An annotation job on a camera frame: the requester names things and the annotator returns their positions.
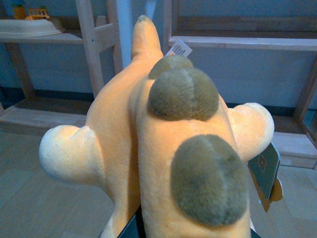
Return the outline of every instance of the plush toy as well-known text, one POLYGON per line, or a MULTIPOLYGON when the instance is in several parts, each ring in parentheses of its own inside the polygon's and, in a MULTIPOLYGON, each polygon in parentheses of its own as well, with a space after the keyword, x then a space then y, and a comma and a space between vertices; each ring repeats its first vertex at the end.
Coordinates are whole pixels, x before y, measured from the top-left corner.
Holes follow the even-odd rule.
POLYGON ((229 109, 188 59, 163 57, 155 26, 141 16, 131 64, 99 93, 83 128, 45 134, 39 157, 54 178, 97 185, 113 200, 104 238, 117 237, 140 202, 149 238, 246 238, 243 162, 273 131, 265 108, 229 109))
POLYGON ((138 141, 128 111, 135 85, 162 58, 152 21, 139 17, 132 61, 98 94, 84 127, 62 125, 49 130, 39 158, 47 174, 63 181, 101 187, 114 203, 102 237, 117 237, 140 205, 138 141))
POLYGON ((229 109, 210 78, 179 56, 162 58, 132 95, 147 237, 250 237, 243 162, 269 145, 269 112, 229 109))

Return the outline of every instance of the green tag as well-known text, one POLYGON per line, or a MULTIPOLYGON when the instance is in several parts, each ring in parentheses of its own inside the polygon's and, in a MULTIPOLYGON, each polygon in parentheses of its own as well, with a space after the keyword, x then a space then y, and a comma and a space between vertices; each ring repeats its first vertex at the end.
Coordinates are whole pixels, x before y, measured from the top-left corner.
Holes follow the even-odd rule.
POLYGON ((272 143, 248 163, 265 198, 269 200, 280 164, 279 152, 272 143))

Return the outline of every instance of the black object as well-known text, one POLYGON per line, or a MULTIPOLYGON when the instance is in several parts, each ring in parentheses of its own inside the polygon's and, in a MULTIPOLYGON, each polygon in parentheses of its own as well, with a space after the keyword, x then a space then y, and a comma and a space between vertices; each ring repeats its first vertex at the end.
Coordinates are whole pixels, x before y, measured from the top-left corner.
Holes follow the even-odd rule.
MULTIPOLYGON (((118 238, 146 238, 141 206, 122 230, 118 238)), ((251 229, 251 238, 261 238, 251 229)))

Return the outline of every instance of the wall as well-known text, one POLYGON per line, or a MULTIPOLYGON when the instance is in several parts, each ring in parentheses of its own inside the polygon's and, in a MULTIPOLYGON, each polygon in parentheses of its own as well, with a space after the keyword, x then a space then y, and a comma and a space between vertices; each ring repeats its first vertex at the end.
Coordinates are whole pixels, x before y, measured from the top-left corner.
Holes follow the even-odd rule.
MULTIPOLYGON (((52 15, 76 15, 74 1, 26 2, 46 5, 48 11, 53 12, 52 15)), ((127 66, 130 62, 133 26, 141 14, 153 20, 162 43, 163 4, 162 0, 117 2, 123 64, 127 66)), ((102 0, 92 0, 92 3, 95 15, 105 14, 105 9, 100 7, 104 6, 102 0)), ((180 8, 181 15, 214 16, 315 16, 316 12, 316 0, 181 0, 180 8)), ((36 89, 92 91, 82 46, 22 44, 21 48, 36 89)), ((315 52, 193 49, 189 59, 214 80, 226 102, 295 107, 315 56, 315 52)), ((114 75, 111 52, 104 53, 102 57, 107 82, 114 75)), ((0 85, 19 86, 3 45, 0 45, 0 85)), ((317 107, 317 97, 312 107, 317 107)))

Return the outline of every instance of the white tag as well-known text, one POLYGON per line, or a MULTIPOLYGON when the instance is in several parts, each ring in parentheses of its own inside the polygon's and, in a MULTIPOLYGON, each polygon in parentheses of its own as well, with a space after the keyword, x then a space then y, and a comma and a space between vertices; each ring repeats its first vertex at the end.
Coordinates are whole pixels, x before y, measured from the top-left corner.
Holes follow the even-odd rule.
POLYGON ((178 38, 172 48, 170 48, 170 50, 167 52, 166 56, 180 55, 187 57, 191 51, 193 50, 178 38))

